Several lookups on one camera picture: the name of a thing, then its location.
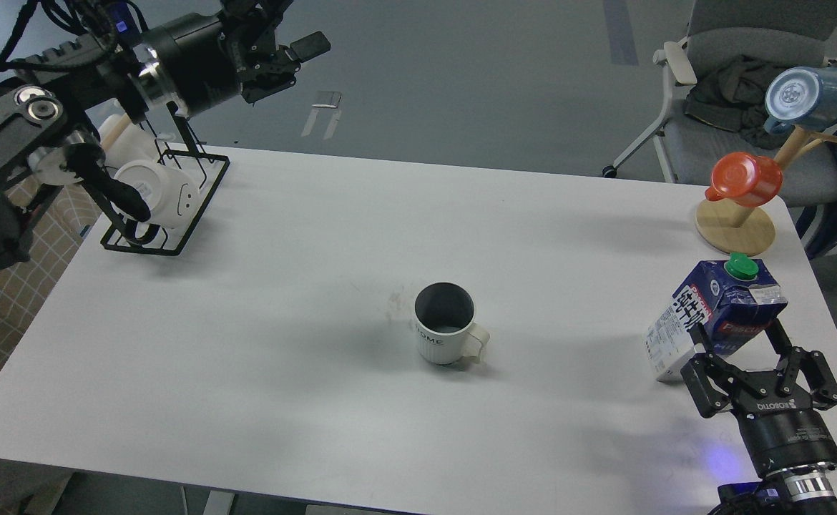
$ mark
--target blue light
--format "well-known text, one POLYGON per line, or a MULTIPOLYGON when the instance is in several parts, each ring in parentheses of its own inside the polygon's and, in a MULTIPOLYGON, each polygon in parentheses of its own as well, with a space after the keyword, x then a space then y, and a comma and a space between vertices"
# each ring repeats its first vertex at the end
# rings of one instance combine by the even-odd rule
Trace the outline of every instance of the blue light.
POLYGON ((706 443, 703 456, 706 469, 720 483, 745 480, 745 477, 741 478, 745 456, 733 452, 732 447, 722 443, 706 443))

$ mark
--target green bottle cap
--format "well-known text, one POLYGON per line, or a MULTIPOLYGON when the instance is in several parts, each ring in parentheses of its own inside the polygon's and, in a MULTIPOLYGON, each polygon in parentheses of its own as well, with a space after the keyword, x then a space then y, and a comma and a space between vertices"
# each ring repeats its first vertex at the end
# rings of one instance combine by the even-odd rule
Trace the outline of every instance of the green bottle cap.
POLYGON ((739 252, 730 254, 730 259, 723 264, 723 269, 727 270, 727 273, 739 280, 751 280, 751 278, 758 276, 759 273, 758 264, 750 260, 748 255, 739 252))

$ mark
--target milk carton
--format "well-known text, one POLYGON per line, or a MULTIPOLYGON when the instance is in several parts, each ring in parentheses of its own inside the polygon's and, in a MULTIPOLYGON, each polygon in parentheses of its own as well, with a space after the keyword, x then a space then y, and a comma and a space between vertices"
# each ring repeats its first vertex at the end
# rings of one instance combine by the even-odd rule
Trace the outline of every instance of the milk carton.
POLYGON ((700 261, 645 335, 657 381, 681 381, 680 368, 695 354, 689 329, 703 323, 714 353, 726 358, 768 327, 788 305, 762 260, 730 254, 700 261))

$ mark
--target white table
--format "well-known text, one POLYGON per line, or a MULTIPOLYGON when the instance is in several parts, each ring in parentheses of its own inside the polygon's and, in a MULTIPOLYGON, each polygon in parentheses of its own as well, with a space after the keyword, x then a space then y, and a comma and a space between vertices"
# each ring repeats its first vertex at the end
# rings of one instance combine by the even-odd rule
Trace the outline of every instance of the white table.
MULTIPOLYGON (((705 513, 755 480, 733 417, 653 381, 641 341, 723 258, 691 222, 702 188, 219 150, 183 255, 92 231, 0 374, 0 458, 461 515, 705 513), (438 280, 473 294, 487 366, 416 352, 410 303, 438 280)), ((785 329, 837 377, 791 220, 766 211, 785 329)), ((733 362, 775 355, 763 336, 733 362)))

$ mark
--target white mug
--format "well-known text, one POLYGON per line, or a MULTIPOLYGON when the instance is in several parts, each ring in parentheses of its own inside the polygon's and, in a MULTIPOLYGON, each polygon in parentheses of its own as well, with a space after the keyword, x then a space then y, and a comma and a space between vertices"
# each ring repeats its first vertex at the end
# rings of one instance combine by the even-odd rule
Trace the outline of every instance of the white mug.
POLYGON ((151 160, 135 160, 117 170, 114 179, 132 186, 151 212, 150 224, 166 228, 190 224, 202 201, 199 186, 189 174, 151 160))
POLYGON ((447 365, 464 356, 478 363, 483 358, 489 333, 474 322, 473 298, 466 290, 452 283, 434 283, 416 296, 415 320, 418 354, 436 365, 447 365), (475 341, 478 350, 466 354, 475 341))
POLYGON ((125 114, 111 114, 107 120, 104 120, 101 127, 98 127, 101 141, 105 141, 108 134, 112 137, 112 141, 108 143, 109 147, 104 151, 104 163, 118 169, 133 160, 157 160, 160 153, 153 134, 141 130, 131 122, 122 129, 120 134, 111 134, 117 131, 117 124, 123 117, 125 114))

